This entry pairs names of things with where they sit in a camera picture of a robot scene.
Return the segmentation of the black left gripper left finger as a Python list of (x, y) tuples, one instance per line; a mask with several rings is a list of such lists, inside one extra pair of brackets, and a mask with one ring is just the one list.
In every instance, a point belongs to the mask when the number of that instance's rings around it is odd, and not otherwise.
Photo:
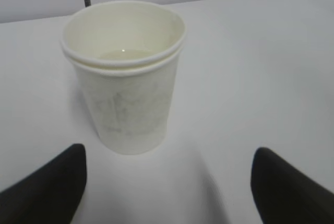
[(86, 150), (73, 144), (1, 192), (1, 223), (71, 223), (86, 184)]

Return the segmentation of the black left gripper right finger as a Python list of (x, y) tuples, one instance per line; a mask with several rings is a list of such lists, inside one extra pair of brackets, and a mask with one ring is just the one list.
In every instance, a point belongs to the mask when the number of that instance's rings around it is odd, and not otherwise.
[(333, 223), (333, 193), (269, 148), (256, 150), (250, 182), (263, 223)]

